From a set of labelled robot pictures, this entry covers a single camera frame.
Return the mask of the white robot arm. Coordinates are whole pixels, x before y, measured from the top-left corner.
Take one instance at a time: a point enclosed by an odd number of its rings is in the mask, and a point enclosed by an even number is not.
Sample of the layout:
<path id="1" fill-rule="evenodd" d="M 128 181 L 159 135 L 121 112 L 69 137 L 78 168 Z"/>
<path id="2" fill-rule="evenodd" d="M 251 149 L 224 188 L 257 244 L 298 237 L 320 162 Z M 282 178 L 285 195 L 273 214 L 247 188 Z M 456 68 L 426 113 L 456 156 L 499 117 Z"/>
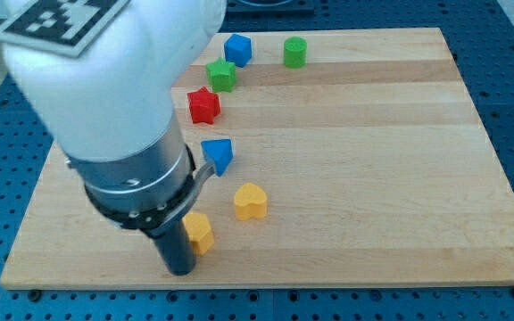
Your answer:
<path id="1" fill-rule="evenodd" d="M 4 43 L 18 87 L 110 221 L 150 237 L 176 276 L 196 263 L 182 219 L 215 167 L 196 167 L 170 91 L 220 30 L 223 1 L 130 1 L 78 57 L 36 40 L 78 40 L 102 1 L 9 0 L 19 44 Z"/>

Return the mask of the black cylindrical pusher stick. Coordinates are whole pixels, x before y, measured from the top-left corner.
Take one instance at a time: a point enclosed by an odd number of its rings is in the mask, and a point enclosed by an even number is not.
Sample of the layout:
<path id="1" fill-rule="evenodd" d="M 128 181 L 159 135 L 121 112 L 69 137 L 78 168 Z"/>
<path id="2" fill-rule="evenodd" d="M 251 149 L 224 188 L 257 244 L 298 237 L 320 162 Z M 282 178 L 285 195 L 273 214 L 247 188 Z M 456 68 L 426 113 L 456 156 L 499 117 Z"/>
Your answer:
<path id="1" fill-rule="evenodd" d="M 186 228 L 181 221 L 177 221 L 163 230 L 154 230 L 151 237 L 166 268 L 174 276 L 184 276 L 194 270 L 196 256 Z"/>

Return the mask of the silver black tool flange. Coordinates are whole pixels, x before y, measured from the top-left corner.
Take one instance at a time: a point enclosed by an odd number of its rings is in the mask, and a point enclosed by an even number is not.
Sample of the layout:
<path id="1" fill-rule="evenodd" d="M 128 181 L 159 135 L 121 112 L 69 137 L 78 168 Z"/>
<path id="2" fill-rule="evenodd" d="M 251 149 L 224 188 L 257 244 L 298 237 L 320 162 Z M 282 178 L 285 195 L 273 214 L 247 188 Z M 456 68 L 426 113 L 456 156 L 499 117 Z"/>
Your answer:
<path id="1" fill-rule="evenodd" d="M 156 228 L 193 186 L 195 161 L 176 118 L 157 141 L 124 159 L 69 161 L 92 205 L 125 229 Z"/>

